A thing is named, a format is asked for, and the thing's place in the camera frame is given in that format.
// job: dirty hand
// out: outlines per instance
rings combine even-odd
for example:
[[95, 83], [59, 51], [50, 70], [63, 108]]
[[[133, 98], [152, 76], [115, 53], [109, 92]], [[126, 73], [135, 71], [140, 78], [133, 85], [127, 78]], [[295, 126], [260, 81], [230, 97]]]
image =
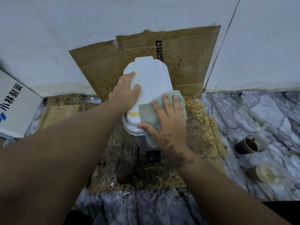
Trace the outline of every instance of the dirty hand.
[[117, 86], [108, 95], [108, 101], [114, 101], [120, 107], [122, 113], [129, 111], [140, 95], [141, 86], [136, 84], [130, 89], [131, 79], [134, 77], [135, 71], [120, 77]]
[[157, 143], [160, 150], [168, 157], [185, 144], [185, 115], [183, 104], [179, 104], [177, 95], [173, 96], [173, 106], [166, 94], [163, 94], [164, 110], [161, 105], [152, 100], [160, 121], [160, 130], [147, 123], [141, 123], [138, 128], [148, 132]]

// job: cleaning rag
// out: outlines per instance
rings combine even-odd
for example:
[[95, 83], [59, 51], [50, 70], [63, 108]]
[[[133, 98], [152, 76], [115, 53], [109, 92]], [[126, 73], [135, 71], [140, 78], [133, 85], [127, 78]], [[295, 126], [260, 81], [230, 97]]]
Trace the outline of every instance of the cleaning rag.
[[[179, 103], [183, 104], [183, 110], [186, 118], [186, 111], [185, 111], [185, 100], [182, 97], [180, 91], [174, 90], [174, 91], [168, 91], [167, 96], [169, 97], [171, 104], [173, 105], [173, 96], [177, 95], [179, 99]], [[158, 98], [155, 99], [156, 102], [158, 102], [163, 109], [165, 109], [165, 105], [163, 104], [163, 97], [162, 95]], [[140, 116], [141, 116], [141, 123], [148, 123], [149, 125], [152, 125], [154, 128], [157, 130], [160, 129], [160, 122], [157, 117], [156, 111], [154, 107], [152, 106], [152, 103], [147, 103], [147, 104], [140, 104], [139, 105], [139, 110], [140, 110]], [[155, 143], [154, 139], [147, 133], [145, 132], [145, 137], [147, 143], [155, 148], [157, 147], [157, 144]]]

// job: white lid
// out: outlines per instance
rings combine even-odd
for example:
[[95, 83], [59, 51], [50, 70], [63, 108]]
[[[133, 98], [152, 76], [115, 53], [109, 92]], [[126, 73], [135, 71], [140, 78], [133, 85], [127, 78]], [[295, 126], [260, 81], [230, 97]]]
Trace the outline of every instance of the white lid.
[[139, 104], [151, 102], [163, 93], [173, 90], [170, 75], [166, 64], [153, 59], [152, 56], [136, 57], [134, 62], [128, 64], [124, 69], [124, 74], [135, 71], [135, 76], [131, 80], [130, 87], [135, 84], [141, 86], [141, 93], [133, 108], [123, 115], [123, 126], [132, 135], [144, 135], [144, 130], [138, 129], [141, 123]]

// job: person's left hand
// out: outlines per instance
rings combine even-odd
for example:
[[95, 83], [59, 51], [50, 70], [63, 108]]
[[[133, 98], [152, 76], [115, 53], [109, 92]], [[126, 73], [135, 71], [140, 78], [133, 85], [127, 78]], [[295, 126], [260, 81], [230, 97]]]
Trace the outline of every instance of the person's left hand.
[[108, 101], [116, 102], [122, 113], [126, 113], [133, 108], [141, 92], [141, 86], [138, 84], [132, 90], [130, 89], [131, 79], [134, 75], [135, 71], [121, 76], [117, 86], [108, 95]]

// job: gray marble pattern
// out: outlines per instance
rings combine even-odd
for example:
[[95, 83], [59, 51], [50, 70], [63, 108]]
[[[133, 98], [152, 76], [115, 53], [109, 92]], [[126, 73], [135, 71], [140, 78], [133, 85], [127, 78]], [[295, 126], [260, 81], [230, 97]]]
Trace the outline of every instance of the gray marble pattern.
[[[98, 98], [87, 98], [100, 103]], [[203, 93], [209, 116], [214, 116], [228, 153], [222, 158], [227, 176], [260, 201], [300, 200], [300, 182], [267, 185], [251, 181], [246, 170], [262, 162], [276, 163], [300, 177], [300, 92]], [[38, 125], [41, 105], [26, 135]], [[266, 122], [261, 136], [268, 150], [239, 155], [234, 145]], [[187, 188], [89, 194], [83, 189], [76, 205], [93, 224], [207, 224]]]

